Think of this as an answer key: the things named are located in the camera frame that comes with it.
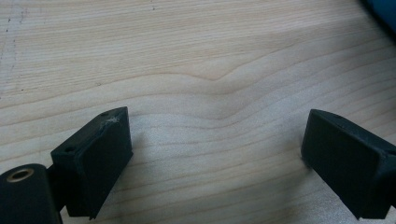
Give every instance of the wooden board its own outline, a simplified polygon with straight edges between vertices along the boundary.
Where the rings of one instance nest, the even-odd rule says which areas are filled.
[[[1,173],[129,107],[134,159],[65,224],[358,223],[300,159],[308,112],[396,144],[396,48],[359,1],[2,0],[0,50]]]

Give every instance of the black clamp jaw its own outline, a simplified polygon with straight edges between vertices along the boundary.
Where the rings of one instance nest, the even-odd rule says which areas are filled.
[[[311,110],[302,156],[356,218],[396,205],[396,146],[338,115]]]
[[[0,223],[60,224],[95,218],[132,158],[128,109],[98,115],[50,153],[53,165],[27,164],[0,175]]]

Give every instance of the light wooden surface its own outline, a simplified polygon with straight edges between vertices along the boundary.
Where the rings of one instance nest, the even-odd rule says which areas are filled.
[[[396,48],[359,1],[2,0],[0,50],[1,173],[129,107],[134,159],[65,224],[358,223],[300,160],[308,112],[396,144]]]

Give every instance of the black plastic part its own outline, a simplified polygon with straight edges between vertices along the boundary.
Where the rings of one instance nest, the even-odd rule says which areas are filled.
[[[302,156],[356,218],[395,204],[396,146],[338,115],[311,110]]]
[[[132,158],[128,109],[107,111],[51,152],[53,165],[28,164],[0,175],[1,224],[62,224],[96,217]]]
[[[0,175],[0,223],[62,223],[45,166],[28,164]]]
[[[67,180],[56,197],[69,216],[95,218],[133,155],[127,107],[98,115],[50,154],[52,169]]]

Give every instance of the blue object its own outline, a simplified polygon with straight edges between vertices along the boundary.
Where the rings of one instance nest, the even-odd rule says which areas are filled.
[[[373,11],[396,33],[396,0],[367,0]]]

